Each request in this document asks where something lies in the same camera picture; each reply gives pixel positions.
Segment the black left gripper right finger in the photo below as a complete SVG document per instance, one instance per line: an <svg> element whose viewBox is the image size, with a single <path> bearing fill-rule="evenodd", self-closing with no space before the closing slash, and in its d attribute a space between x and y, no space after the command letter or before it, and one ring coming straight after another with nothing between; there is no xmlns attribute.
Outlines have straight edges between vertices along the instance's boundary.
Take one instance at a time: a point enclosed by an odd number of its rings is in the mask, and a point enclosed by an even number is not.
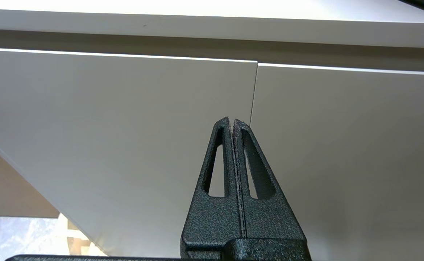
<svg viewBox="0 0 424 261"><path fill-rule="evenodd" d="M252 129L238 119L233 124L233 147L242 234L306 241Z"/></svg>

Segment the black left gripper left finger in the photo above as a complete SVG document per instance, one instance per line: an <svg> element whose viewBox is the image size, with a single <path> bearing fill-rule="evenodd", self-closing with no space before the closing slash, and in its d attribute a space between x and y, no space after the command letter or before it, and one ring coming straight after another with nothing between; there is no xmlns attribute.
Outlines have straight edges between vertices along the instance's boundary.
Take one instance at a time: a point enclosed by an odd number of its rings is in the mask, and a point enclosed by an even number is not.
<svg viewBox="0 0 424 261"><path fill-rule="evenodd" d="M217 149L223 151L224 196L209 194ZM225 260L225 246L241 236L237 178L230 120L212 129L205 158L180 237L180 256L194 260Z"/></svg>

